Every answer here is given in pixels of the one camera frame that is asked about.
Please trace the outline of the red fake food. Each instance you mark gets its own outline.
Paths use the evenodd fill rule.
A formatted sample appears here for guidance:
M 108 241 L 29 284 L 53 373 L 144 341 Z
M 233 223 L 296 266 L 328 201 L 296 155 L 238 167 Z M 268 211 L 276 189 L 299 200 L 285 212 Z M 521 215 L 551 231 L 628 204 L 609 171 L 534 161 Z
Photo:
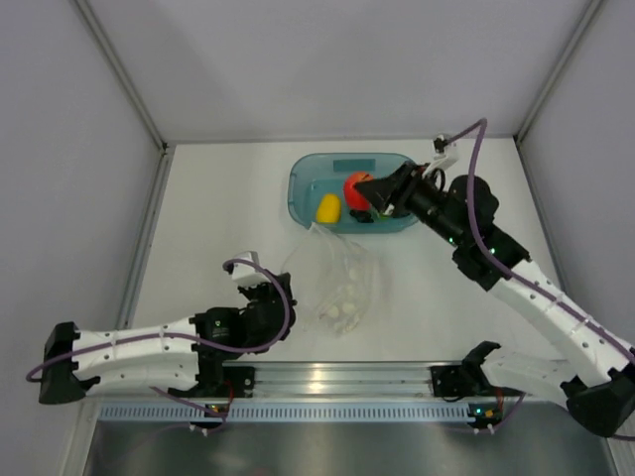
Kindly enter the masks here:
M 359 182 L 373 180 L 373 175 L 367 172 L 356 172 L 350 175 L 343 184 L 343 197 L 351 210 L 368 211 L 371 208 L 368 200 L 355 188 Z

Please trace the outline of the dark blue fake food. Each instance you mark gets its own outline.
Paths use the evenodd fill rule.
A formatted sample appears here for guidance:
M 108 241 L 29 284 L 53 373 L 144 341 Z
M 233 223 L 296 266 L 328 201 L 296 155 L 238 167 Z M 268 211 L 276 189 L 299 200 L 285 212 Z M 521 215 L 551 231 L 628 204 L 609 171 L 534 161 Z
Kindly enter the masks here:
M 349 215 L 358 223 L 370 224 L 375 222 L 374 214 L 370 210 L 350 209 Z

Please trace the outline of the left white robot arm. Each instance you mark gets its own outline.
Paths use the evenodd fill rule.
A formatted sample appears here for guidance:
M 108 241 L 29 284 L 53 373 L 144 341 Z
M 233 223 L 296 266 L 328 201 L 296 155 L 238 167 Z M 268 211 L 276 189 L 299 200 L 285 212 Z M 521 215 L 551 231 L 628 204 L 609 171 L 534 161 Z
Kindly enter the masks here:
M 242 307 L 213 307 L 156 327 L 96 332 L 72 321 L 57 324 L 44 347 L 40 404 L 148 388 L 181 399 L 226 395 L 225 383 L 239 387 L 241 380 L 226 376 L 224 363 L 267 352 L 296 321 L 290 274 L 240 293 L 247 300 Z

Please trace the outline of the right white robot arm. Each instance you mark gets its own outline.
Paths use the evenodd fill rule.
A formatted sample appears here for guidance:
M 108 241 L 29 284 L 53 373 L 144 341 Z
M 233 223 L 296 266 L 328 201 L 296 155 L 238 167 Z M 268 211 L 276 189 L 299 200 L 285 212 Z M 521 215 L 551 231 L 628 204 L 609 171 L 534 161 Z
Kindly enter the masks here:
M 529 252 L 497 227 L 489 184 L 473 174 L 448 189 L 425 168 L 405 163 L 387 177 L 354 185 L 378 212 L 412 215 L 452 247 L 459 271 L 524 317 L 562 355 L 526 356 L 492 341 L 474 347 L 440 373 L 438 396 L 486 396 L 512 390 L 554 403 L 602 437 L 634 412 L 634 347 L 602 328 L 542 272 Z

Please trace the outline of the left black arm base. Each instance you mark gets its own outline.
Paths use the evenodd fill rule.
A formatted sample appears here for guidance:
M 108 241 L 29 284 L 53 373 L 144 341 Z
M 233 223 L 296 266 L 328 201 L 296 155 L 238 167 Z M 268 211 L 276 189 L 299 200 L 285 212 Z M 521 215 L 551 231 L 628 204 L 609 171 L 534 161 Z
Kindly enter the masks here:
M 250 365 L 211 366 L 200 373 L 201 394 L 204 397 L 248 398 L 255 386 L 256 369 Z

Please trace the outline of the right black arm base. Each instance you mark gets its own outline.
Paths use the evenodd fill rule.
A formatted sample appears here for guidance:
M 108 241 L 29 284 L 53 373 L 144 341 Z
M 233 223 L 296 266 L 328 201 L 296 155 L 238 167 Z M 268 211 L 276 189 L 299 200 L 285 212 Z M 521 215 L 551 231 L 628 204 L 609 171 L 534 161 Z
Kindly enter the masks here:
M 462 366 L 439 365 L 430 371 L 435 397 L 453 403 L 475 394 L 475 381 Z

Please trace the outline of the clear dotted zip bag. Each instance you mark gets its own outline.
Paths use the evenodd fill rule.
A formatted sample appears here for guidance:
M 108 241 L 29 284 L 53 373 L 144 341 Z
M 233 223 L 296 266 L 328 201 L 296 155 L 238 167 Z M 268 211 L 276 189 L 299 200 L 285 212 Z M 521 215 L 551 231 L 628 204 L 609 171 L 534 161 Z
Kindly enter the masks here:
M 303 330 L 329 335 L 357 327 L 371 302 L 375 270 L 368 250 L 317 223 L 281 268 L 291 276 Z

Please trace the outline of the yellow fake food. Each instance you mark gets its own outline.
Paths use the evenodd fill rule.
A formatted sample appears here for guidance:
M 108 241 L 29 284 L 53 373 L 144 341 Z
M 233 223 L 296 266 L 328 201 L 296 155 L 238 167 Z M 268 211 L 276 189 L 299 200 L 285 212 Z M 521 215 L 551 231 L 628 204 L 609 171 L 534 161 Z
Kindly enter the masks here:
M 322 224 L 338 223 L 341 217 L 341 200 L 333 193 L 325 194 L 316 210 L 315 222 Z

